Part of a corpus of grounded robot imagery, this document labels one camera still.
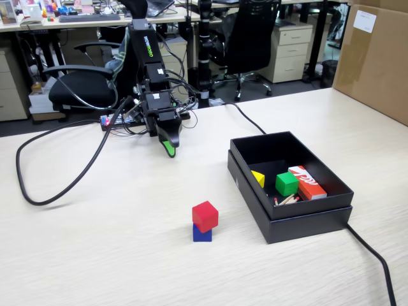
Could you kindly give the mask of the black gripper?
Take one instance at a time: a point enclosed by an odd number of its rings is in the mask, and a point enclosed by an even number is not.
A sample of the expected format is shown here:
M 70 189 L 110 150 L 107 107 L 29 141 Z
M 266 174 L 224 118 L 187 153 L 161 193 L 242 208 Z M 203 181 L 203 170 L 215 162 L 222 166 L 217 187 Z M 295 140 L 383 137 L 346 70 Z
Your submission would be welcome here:
M 176 148 L 180 145 L 180 132 L 182 120 L 178 112 L 173 109 L 144 110 L 145 120 L 150 136 L 158 136 L 160 144 L 164 147 L 167 155 L 174 158 Z

